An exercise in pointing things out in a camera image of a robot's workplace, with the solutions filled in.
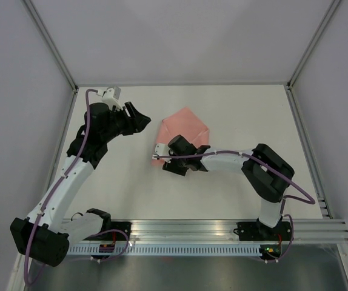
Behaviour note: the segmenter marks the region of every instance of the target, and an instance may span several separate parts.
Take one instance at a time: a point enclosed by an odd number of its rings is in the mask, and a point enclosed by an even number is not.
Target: folded cloth
[[[209,144],[208,127],[188,107],[162,120],[155,144],[168,144],[177,135],[182,135],[195,147]],[[158,166],[164,161],[153,159],[152,164]]]

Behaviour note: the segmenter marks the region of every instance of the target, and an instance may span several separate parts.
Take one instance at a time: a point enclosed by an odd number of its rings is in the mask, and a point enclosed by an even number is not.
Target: black cable
[[[74,217],[76,214],[80,214],[81,216],[84,216],[81,212],[76,212],[76,213],[73,214],[72,217],[70,218],[71,221],[73,221],[73,217]]]

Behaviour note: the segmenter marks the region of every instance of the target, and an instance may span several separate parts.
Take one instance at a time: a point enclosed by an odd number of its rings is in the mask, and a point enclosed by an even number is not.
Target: perforated metal rail
[[[80,243],[69,248],[68,255],[117,255],[125,243],[116,243],[112,253],[99,251],[100,243]],[[226,244],[140,244],[129,246],[125,255],[131,256],[260,256],[259,244],[235,246]]]

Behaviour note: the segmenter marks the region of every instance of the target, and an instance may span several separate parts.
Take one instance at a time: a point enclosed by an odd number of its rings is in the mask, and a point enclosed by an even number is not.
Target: white table
[[[58,173],[84,123],[86,89],[79,89]],[[119,136],[108,144],[108,153],[82,185],[66,218],[92,207],[111,213],[114,219],[257,218],[260,197],[244,175],[188,171],[182,177],[151,166],[162,119],[184,106],[209,127],[212,146],[240,150],[268,144],[295,169],[293,180],[316,199],[283,86],[122,87],[120,101],[131,101],[152,122],[142,133]],[[91,93],[90,102],[100,98]],[[292,187],[287,192],[300,195]],[[294,218],[322,218],[318,203],[310,206],[291,199],[285,213]]]

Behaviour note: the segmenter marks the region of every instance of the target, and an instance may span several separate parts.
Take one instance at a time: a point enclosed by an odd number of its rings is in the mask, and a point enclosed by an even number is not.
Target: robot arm
[[[30,257],[53,267],[64,259],[70,246],[91,234],[110,228],[110,214],[98,209],[90,209],[83,217],[66,224],[62,224],[62,219],[79,188],[107,153],[107,143],[119,135],[141,132],[151,121],[149,117],[140,114],[130,102],[121,107],[118,102],[119,93],[119,88],[96,92],[101,96],[102,102],[89,105],[90,127],[87,137],[84,132],[87,130],[88,114],[85,113],[85,124],[78,130],[67,151],[61,175],[56,177],[26,219],[15,218],[12,222],[10,230],[19,253],[24,255],[26,252],[38,214],[42,216],[37,222]],[[66,172],[74,162],[72,169]]]
[[[265,144],[258,144],[255,149],[240,152],[260,159],[289,179],[294,175],[293,168]],[[281,220],[283,194],[289,184],[275,174],[263,169],[257,162],[248,157],[237,155],[237,153],[216,149],[209,145],[202,145],[197,149],[181,135],[173,138],[168,145],[157,144],[155,147],[155,154],[158,157],[164,157],[163,169],[182,176],[185,176],[188,169],[202,172],[243,173],[261,197],[261,211],[258,218],[259,228],[265,226],[266,229],[272,229]],[[204,156],[192,158],[192,155]],[[173,159],[171,156],[183,156],[183,158]]]

